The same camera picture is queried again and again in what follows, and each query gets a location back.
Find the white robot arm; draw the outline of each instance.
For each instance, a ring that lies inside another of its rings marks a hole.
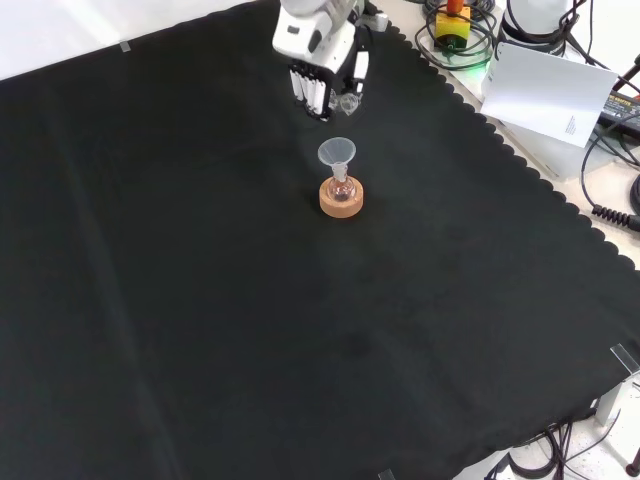
[[[291,86],[310,116],[326,121],[331,90],[362,97],[369,52],[361,25],[384,30],[385,15],[365,15],[365,0],[281,0],[273,48],[289,57]]]

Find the clear plastic funnel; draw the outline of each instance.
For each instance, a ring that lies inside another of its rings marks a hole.
[[[347,164],[355,154],[355,144],[344,137],[330,138],[318,148],[320,161],[333,170],[333,178],[327,186],[330,198],[342,202],[355,195],[356,187],[347,176]]]

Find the wooden stand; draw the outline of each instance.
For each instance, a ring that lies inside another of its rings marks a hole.
[[[327,194],[327,186],[333,177],[327,178],[320,185],[320,208],[322,211],[333,218],[348,218],[354,216],[362,208],[364,201],[364,188],[362,184],[353,177],[349,177],[356,186],[356,194],[349,200],[338,202],[330,198]]]

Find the funnel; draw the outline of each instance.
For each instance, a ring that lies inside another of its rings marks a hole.
[[[333,170],[333,177],[320,187],[320,206],[332,217],[350,217],[362,208],[362,185],[347,176],[347,164],[355,154],[355,144],[344,137],[330,138],[318,148],[320,161]]]

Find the black cable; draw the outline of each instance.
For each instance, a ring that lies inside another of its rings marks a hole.
[[[578,21],[578,7],[585,4],[586,1],[587,0],[573,0],[572,7],[558,20],[558,29],[552,33],[542,35],[531,34],[524,28],[522,28],[522,26],[520,26],[520,24],[516,20],[515,15],[513,14],[513,9],[511,8],[511,0],[507,0],[507,12],[509,13],[509,20],[513,22],[513,27],[524,39],[526,39],[527,42],[532,44],[554,43],[560,39],[566,40],[571,32],[571,29]]]
[[[600,68],[604,68],[605,70],[611,70],[604,63],[599,62],[598,60],[593,58],[591,55],[589,55],[587,52],[585,52],[584,48],[582,48],[582,46],[578,43],[578,41],[575,39],[575,37],[571,33],[567,36],[567,42],[569,43],[569,45],[575,48],[580,55],[582,55],[582,57],[586,60],[586,62],[589,65],[597,65]],[[640,88],[636,87],[633,83],[631,83],[626,78],[623,78],[622,76],[618,75],[618,80],[624,83],[625,85],[628,85],[629,87],[633,88],[636,92],[640,94]]]
[[[423,0],[423,4],[426,16],[425,25],[416,32],[415,43],[418,50],[420,50],[420,53],[422,53],[422,55],[424,55],[427,60],[429,60],[437,67],[449,71],[468,70],[470,68],[486,65],[489,60],[491,60],[492,51],[497,44],[497,39],[493,35],[493,29],[497,25],[498,19],[491,13],[490,10],[485,10],[485,7],[493,9],[493,6],[495,6],[494,0],[479,0],[476,2],[476,4],[467,5],[471,9],[471,18],[467,18],[457,13],[449,13],[446,10],[446,5],[439,5],[439,3],[435,0]],[[448,16],[460,18],[466,22],[469,22],[471,24],[472,31],[480,32],[482,34],[480,36],[480,39],[473,45],[464,48],[453,48],[451,45],[445,45],[440,42],[431,29],[431,25],[435,23],[436,16],[440,12],[446,13]],[[470,62],[465,65],[451,65],[442,63],[440,59],[438,59],[432,52],[424,48],[420,43],[420,34],[425,30],[433,40],[434,47],[442,49],[443,52],[445,52],[445,56],[477,57],[481,55],[483,57],[482,60],[479,60],[477,62]],[[482,49],[474,50],[476,47],[482,44],[484,44],[484,47]]]
[[[595,448],[600,443],[602,443],[609,436],[609,434],[611,433],[611,430],[613,430],[613,427],[616,426],[616,423],[620,418],[620,413],[621,413],[621,410],[618,410],[618,414],[616,415],[616,418],[613,420],[613,422],[611,423],[607,431],[604,433],[604,435],[597,442],[593,443],[589,447],[579,451],[578,453],[570,457],[568,455],[569,455],[569,445],[571,443],[571,436],[573,434],[573,421],[567,422],[566,425],[556,424],[554,426],[547,427],[545,431],[540,435],[537,435],[533,439],[521,445],[518,445],[517,447],[514,447],[514,448],[518,448],[524,445],[530,445],[531,443],[534,443],[536,441],[542,440],[543,438],[546,438],[551,446],[551,457],[549,458],[549,462],[540,468],[529,469],[529,468],[524,468],[518,465],[513,460],[513,457],[511,456],[511,454],[508,454],[509,465],[511,466],[511,470],[513,471],[513,473],[515,473],[519,477],[536,480],[536,479],[544,478],[547,475],[550,475],[551,472],[553,472],[555,469],[553,480],[564,480],[564,469],[566,468],[567,470],[573,472],[575,475],[583,478],[584,480],[590,480],[588,477],[582,475],[581,473],[576,472],[573,468],[571,468],[568,465],[568,462],[571,460],[574,460],[575,458],[581,455],[584,455],[586,452],[588,452],[589,450]]]
[[[618,212],[616,210],[612,210],[610,208],[606,208],[606,207],[603,207],[602,205],[598,205],[598,204],[594,203],[594,201],[589,196],[589,192],[587,192],[587,186],[586,186],[585,181],[584,181],[584,170],[585,170],[585,167],[587,166],[587,161],[589,160],[589,155],[591,155],[591,152],[593,151],[595,146],[598,144],[598,142],[600,142],[602,140],[602,137],[604,135],[607,135],[608,133],[610,133],[612,130],[614,130],[619,125],[622,125],[623,123],[628,122],[629,120],[631,120],[633,118],[637,118],[637,117],[640,117],[640,113],[635,113],[633,115],[627,115],[626,117],[615,121],[614,123],[609,125],[603,131],[596,132],[596,139],[591,144],[591,146],[587,149],[587,153],[585,154],[584,160],[582,161],[582,167],[580,168],[580,184],[582,186],[582,193],[584,194],[584,196],[587,199],[587,201],[593,207],[593,209],[591,210],[591,213],[593,215],[601,217],[604,220],[607,220],[607,221],[609,221],[611,223],[615,223],[615,224],[617,224],[617,225],[619,225],[621,227],[626,227],[626,228],[628,228],[630,230],[634,230],[636,232],[640,232],[640,215],[629,215],[627,213]]]
[[[629,147],[625,143],[624,135],[620,134],[620,138],[618,138],[618,143],[620,144],[622,149],[627,153],[627,155],[629,155],[629,158],[633,161],[633,163],[636,166],[640,166],[640,162],[638,162],[638,159],[636,158],[636,156],[631,152],[631,150],[629,149]]]
[[[629,192],[629,202],[631,208],[636,215],[640,215],[640,175],[635,179],[633,185],[631,185],[631,191]]]
[[[593,2],[591,0],[591,5],[589,5],[589,48],[587,49],[587,55],[591,56],[591,47],[593,46]]]
[[[613,420],[613,422],[611,423],[611,425],[609,426],[609,428],[607,429],[605,434],[600,438],[600,440],[598,440],[593,445],[585,448],[584,450],[580,450],[578,453],[576,453],[574,455],[571,455],[569,458],[566,459],[566,461],[569,462],[570,460],[573,460],[574,458],[578,458],[580,455],[584,455],[585,453],[587,453],[592,448],[595,448],[598,445],[600,445],[604,441],[604,439],[609,436],[609,434],[611,433],[611,430],[613,430],[613,427],[616,426],[616,423],[618,423],[618,419],[620,418],[620,413],[621,412],[622,412],[622,410],[618,410],[618,414],[616,415],[616,418]]]
[[[558,22],[558,29],[555,32],[546,35],[532,35],[525,31],[515,16],[513,15],[513,9],[511,8],[511,0],[507,0],[507,12],[509,13],[510,20],[513,22],[513,27],[515,30],[524,38],[527,42],[532,44],[551,44],[560,39],[564,42],[568,42],[573,48],[577,50],[577,52],[582,55],[585,61],[590,65],[598,65],[605,70],[611,70],[609,67],[604,65],[602,62],[599,62],[595,58],[591,56],[591,47],[593,46],[593,11],[594,11],[594,0],[590,0],[591,4],[589,6],[589,48],[587,51],[580,46],[575,37],[571,34],[571,30],[573,26],[578,21],[579,15],[577,14],[577,9],[581,5],[584,5],[587,0],[573,0],[572,7],[560,17]],[[633,83],[631,83],[626,78],[618,75],[618,80],[623,82],[625,85],[633,88],[636,92],[640,94],[640,88],[636,87]]]
[[[551,472],[553,472],[559,462],[558,450],[554,447],[555,438],[552,431],[548,428],[545,429],[543,435],[543,438],[546,438],[549,442],[549,445],[551,445],[551,458],[549,459],[549,462],[540,468],[524,468],[518,465],[513,459],[513,456],[511,456],[511,454],[509,453],[507,454],[507,456],[509,457],[509,466],[511,467],[513,473],[528,480],[538,480],[546,477]]]

